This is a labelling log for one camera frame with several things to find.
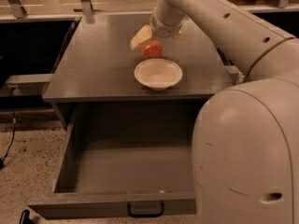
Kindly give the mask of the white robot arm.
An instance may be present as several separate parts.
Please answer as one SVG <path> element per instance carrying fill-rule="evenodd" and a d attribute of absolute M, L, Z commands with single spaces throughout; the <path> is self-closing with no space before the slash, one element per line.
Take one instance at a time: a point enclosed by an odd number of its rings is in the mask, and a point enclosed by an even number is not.
<path fill-rule="evenodd" d="M 226 0 L 158 0 L 150 36 L 189 17 L 246 76 L 212 96 L 192 135 L 199 224 L 299 223 L 298 40 Z"/>

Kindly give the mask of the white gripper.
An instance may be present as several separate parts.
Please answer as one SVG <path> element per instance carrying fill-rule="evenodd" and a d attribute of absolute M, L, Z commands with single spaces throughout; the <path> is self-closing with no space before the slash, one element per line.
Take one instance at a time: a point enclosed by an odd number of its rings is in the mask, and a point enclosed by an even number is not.
<path fill-rule="evenodd" d="M 131 39 L 130 48 L 136 50 L 145 43 L 151 41 L 154 33 L 156 36 L 168 38 L 173 36 L 177 40 L 183 39 L 183 33 L 180 31 L 181 24 L 165 25 L 154 14 L 151 15 L 149 25 L 144 25 Z"/>

